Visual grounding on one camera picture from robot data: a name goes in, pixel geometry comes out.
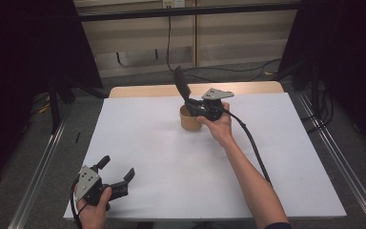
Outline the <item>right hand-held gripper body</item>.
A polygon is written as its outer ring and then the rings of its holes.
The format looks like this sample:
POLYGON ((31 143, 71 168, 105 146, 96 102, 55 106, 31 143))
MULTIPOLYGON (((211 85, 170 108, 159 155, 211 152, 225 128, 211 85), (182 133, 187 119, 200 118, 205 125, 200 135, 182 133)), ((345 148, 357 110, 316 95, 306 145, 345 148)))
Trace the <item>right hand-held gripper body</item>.
POLYGON ((210 121, 218 120, 223 113, 222 99, 233 97, 232 92, 210 88, 193 105, 194 116, 204 116, 210 121))

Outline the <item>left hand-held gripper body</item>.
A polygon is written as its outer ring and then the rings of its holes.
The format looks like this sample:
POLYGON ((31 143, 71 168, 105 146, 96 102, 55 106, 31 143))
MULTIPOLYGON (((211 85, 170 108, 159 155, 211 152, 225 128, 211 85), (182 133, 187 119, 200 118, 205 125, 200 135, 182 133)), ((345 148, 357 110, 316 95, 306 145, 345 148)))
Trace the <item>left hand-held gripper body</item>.
POLYGON ((127 173, 123 180, 114 184, 104 184, 98 174, 104 165, 83 166, 79 175, 78 188, 75 194, 76 201, 84 199, 89 205, 96 206, 106 188, 112 188, 110 201, 126 196, 129 191, 130 173, 127 173))

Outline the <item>tan utensil holder cup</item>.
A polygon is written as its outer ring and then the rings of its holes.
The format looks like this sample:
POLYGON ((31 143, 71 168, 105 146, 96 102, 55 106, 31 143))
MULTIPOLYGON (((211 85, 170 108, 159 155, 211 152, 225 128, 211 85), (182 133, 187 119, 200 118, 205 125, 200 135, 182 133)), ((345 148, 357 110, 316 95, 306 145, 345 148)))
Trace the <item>tan utensil holder cup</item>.
POLYGON ((186 131, 199 131, 202 124, 192 116, 185 105, 180 107, 179 110, 181 127, 186 131))

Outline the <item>black spatula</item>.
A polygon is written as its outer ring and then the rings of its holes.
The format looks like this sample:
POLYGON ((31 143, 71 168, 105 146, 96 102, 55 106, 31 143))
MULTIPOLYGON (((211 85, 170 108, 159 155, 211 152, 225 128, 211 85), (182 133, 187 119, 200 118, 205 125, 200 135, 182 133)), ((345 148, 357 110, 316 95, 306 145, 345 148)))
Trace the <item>black spatula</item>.
POLYGON ((183 97, 185 103, 191 104, 192 103, 190 100, 191 90, 186 81, 185 75, 183 74, 181 67, 177 67, 173 71, 173 80, 174 80, 174 84, 175 84, 177 90, 179 91, 180 95, 183 97))

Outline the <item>person's right hand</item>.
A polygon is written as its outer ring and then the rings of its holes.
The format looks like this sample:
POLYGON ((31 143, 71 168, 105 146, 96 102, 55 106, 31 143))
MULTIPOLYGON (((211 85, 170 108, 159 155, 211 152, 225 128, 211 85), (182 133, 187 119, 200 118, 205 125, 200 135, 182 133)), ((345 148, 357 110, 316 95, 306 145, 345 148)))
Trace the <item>person's right hand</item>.
POLYGON ((234 137, 232 134, 232 119, 229 114, 223 114, 218 120, 210 121, 205 116, 198 116, 197 121, 206 125, 213 138, 220 144, 224 149, 234 145, 234 137))

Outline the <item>person's left hand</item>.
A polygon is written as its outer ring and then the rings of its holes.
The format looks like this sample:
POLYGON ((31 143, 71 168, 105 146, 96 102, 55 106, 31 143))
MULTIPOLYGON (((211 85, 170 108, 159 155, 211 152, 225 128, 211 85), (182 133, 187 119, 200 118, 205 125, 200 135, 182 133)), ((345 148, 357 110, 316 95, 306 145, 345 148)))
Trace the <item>person's left hand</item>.
POLYGON ((112 195, 112 189, 106 188, 97 205, 89 205, 84 199, 76 203, 82 229, 104 229, 107 219, 106 206, 112 195))

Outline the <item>white table cover sheet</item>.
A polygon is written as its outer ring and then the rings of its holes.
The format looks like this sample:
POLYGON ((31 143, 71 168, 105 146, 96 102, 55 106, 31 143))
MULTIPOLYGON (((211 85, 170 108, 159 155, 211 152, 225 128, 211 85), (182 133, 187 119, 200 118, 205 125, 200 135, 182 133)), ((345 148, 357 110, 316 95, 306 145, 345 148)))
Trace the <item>white table cover sheet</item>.
MULTIPOLYGON (((240 118, 236 142, 254 167, 268 172, 291 218, 335 218, 346 212, 285 94, 230 99, 240 118)), ((246 219, 250 212, 224 150, 207 128, 181 127, 183 100, 172 97, 105 100, 84 163, 111 158, 99 175, 115 183, 134 168, 127 196, 112 202, 112 219, 246 219)))

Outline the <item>light wooden table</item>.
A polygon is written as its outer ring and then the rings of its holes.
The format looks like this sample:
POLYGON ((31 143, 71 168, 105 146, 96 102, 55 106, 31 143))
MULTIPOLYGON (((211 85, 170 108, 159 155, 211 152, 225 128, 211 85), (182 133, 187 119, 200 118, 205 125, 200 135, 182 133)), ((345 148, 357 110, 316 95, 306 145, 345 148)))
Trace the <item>light wooden table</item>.
MULTIPOLYGON (((189 85, 192 95, 201 96, 210 88, 237 94, 277 94, 284 90, 276 81, 229 82, 229 83, 198 83, 189 85)), ((179 96, 174 85, 128 86, 114 87, 109 98, 121 97, 160 97, 179 96)))

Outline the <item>black metal stand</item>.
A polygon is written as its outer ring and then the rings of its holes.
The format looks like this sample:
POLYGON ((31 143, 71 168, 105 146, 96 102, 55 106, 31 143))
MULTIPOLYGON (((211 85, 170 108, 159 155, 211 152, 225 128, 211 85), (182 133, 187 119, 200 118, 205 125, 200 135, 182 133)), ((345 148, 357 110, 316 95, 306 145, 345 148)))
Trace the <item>black metal stand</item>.
POLYGON ((315 63, 312 64, 312 108, 315 113, 319 112, 319 74, 315 63))
POLYGON ((65 104, 71 104, 75 95, 71 91, 71 80, 66 76, 51 77, 49 81, 49 97, 51 106, 51 133, 55 134, 61 124, 58 99, 65 104))

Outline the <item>black horizontal bar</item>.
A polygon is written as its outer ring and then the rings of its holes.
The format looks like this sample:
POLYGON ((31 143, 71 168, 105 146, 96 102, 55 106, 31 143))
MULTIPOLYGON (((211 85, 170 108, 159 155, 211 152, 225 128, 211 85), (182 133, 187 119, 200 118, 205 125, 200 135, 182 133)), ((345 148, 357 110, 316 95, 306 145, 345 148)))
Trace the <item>black horizontal bar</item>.
POLYGON ((100 13, 80 13, 78 18, 82 22, 108 21, 124 19, 141 19, 170 16, 190 16, 220 13, 241 13, 276 10, 298 10, 303 6, 301 1, 284 3, 248 4, 231 6, 191 7, 159 10, 132 10, 132 11, 111 11, 100 13))

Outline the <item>black curtain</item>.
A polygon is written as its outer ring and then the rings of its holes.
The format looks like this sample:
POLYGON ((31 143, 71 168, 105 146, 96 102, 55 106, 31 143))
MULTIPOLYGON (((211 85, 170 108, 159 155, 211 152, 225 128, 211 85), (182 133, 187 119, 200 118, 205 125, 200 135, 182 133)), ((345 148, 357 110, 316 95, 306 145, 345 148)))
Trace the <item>black curtain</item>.
POLYGON ((33 98, 100 88, 74 0, 0 0, 0 170, 31 117, 33 98))
POLYGON ((295 85, 317 73, 366 135, 366 0, 300 0, 279 65, 295 85))

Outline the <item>aluminium floor rail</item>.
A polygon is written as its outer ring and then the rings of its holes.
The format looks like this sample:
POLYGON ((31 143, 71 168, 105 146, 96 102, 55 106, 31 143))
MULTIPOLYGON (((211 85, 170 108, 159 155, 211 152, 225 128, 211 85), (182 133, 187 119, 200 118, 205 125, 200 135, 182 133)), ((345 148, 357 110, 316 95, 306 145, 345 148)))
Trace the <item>aluminium floor rail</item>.
POLYGON ((314 114, 312 109, 312 102, 310 101, 310 99, 305 94, 297 94, 297 97, 302 104, 305 112, 311 116, 311 120, 314 124, 314 129, 318 132, 327 150, 335 161, 338 170, 343 175, 345 181, 347 182, 351 191, 356 197, 359 206, 366 215, 366 188, 356 176, 356 173, 350 166, 346 157, 342 154, 342 151, 336 144, 326 125, 314 114))
POLYGON ((32 206, 37 199, 43 179, 50 166, 51 159, 64 132, 66 122, 69 119, 71 110, 72 105, 66 105, 64 111, 60 114, 59 124, 56 130, 50 136, 49 142, 44 150, 44 153, 38 163, 37 168, 33 173, 28 188, 22 196, 21 201, 19 202, 7 229, 24 229, 32 206))

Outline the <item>white wall socket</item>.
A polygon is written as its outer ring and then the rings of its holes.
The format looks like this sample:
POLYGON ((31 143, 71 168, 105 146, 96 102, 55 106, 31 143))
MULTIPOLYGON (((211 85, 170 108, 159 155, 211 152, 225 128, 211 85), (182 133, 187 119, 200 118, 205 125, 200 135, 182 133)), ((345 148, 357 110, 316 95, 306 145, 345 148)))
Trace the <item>white wall socket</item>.
POLYGON ((162 0, 165 9, 184 8, 186 6, 185 0, 162 0))

